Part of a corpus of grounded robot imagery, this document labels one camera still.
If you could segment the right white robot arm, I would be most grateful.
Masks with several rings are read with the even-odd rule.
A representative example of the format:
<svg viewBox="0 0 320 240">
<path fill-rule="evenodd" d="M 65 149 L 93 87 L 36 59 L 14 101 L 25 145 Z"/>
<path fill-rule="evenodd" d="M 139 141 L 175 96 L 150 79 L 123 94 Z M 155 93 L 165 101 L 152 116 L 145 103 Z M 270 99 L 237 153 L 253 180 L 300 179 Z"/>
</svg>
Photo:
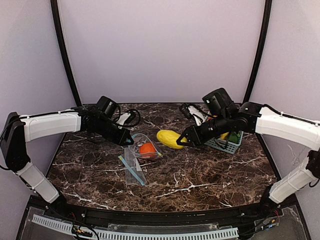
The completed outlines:
<svg viewBox="0 0 320 240">
<path fill-rule="evenodd" d="M 275 110 L 268 104 L 235 103 L 224 88 L 202 98 L 208 112 L 193 103 L 180 111 L 195 124 L 176 140 L 179 146 L 197 147 L 224 133 L 245 132 L 267 135 L 298 143 L 310 149 L 305 159 L 281 180 L 269 185 L 260 199 L 257 214 L 267 216 L 278 205 L 306 185 L 320 181 L 320 123 Z"/>
</svg>

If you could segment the clear zip bag blue zipper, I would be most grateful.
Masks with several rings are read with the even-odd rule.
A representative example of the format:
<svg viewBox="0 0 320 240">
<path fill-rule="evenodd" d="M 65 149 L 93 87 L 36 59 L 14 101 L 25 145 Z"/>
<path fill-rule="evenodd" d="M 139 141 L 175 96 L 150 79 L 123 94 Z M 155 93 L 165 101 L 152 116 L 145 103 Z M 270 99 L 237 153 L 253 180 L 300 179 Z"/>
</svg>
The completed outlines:
<svg viewBox="0 0 320 240">
<path fill-rule="evenodd" d="M 155 160 L 162 157 L 160 149 L 152 140 L 143 133 L 132 135 L 133 144 L 128 146 L 128 151 L 134 157 L 144 160 Z"/>
</svg>

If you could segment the yellow toy mango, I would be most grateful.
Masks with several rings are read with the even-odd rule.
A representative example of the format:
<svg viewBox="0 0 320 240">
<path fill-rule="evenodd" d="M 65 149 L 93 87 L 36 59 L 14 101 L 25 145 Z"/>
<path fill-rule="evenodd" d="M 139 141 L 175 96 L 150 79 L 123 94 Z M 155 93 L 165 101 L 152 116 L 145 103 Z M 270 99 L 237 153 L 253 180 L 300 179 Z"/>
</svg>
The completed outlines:
<svg viewBox="0 0 320 240">
<path fill-rule="evenodd" d="M 156 138 L 160 143 L 176 150 L 185 148 L 185 146 L 177 144 L 177 140 L 180 136 L 179 133 L 173 130 L 159 130 L 156 134 Z"/>
</svg>

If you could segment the orange toy fruit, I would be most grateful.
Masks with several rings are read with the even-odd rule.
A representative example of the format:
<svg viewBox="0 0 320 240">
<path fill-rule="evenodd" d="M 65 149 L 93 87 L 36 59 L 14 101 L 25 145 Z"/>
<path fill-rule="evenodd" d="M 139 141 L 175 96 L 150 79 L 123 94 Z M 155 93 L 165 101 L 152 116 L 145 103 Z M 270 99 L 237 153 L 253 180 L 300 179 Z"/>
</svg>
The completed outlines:
<svg viewBox="0 0 320 240">
<path fill-rule="evenodd" d="M 139 154 L 145 159 L 153 158 L 157 155 L 155 147 L 150 142 L 143 144 L 139 148 Z"/>
</svg>

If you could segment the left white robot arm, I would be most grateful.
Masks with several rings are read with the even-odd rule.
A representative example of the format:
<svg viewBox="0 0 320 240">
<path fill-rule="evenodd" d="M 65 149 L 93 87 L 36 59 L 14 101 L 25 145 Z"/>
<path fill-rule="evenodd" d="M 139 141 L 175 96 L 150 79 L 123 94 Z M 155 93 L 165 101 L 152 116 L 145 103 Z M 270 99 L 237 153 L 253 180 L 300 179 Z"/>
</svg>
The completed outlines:
<svg viewBox="0 0 320 240">
<path fill-rule="evenodd" d="M 62 111 L 19 115 L 11 112 L 0 134 L 0 150 L 5 165 L 49 204 L 63 198 L 62 193 L 32 162 L 27 143 L 38 139 L 76 132 L 89 132 L 121 147 L 134 144 L 130 128 L 140 120 L 136 109 L 122 111 L 118 103 L 106 96 L 89 106 L 77 106 Z"/>
</svg>

